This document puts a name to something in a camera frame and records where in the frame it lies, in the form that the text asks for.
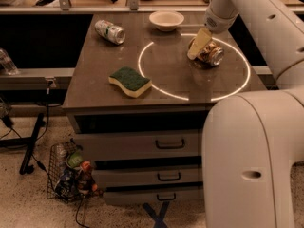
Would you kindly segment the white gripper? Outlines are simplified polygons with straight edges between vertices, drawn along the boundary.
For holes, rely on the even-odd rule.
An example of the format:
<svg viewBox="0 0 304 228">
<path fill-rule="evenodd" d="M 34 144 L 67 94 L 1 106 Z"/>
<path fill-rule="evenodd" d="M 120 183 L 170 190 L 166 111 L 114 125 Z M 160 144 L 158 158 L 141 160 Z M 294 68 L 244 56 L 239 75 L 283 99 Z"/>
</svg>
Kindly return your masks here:
<svg viewBox="0 0 304 228">
<path fill-rule="evenodd" d="M 196 59 L 200 52 L 211 42 L 212 33 L 219 34 L 224 32 L 233 25 L 236 18 L 237 16 L 235 14 L 228 18 L 223 18 L 216 15 L 211 8 L 208 8 L 204 14 L 203 22 L 206 28 L 201 28 L 198 31 L 190 48 L 188 49 L 188 58 L 190 60 Z"/>
</svg>

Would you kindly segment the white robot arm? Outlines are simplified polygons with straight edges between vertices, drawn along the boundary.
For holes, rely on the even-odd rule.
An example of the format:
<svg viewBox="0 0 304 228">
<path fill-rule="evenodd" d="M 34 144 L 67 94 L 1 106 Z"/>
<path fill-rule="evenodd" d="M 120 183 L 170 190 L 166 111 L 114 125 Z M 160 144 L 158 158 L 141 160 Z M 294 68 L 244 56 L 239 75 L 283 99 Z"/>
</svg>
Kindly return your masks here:
<svg viewBox="0 0 304 228">
<path fill-rule="evenodd" d="M 212 0 L 205 26 L 241 17 L 276 91 L 217 102 L 202 131 L 207 228 L 295 228 L 291 168 L 304 160 L 304 23 L 280 0 Z"/>
</svg>

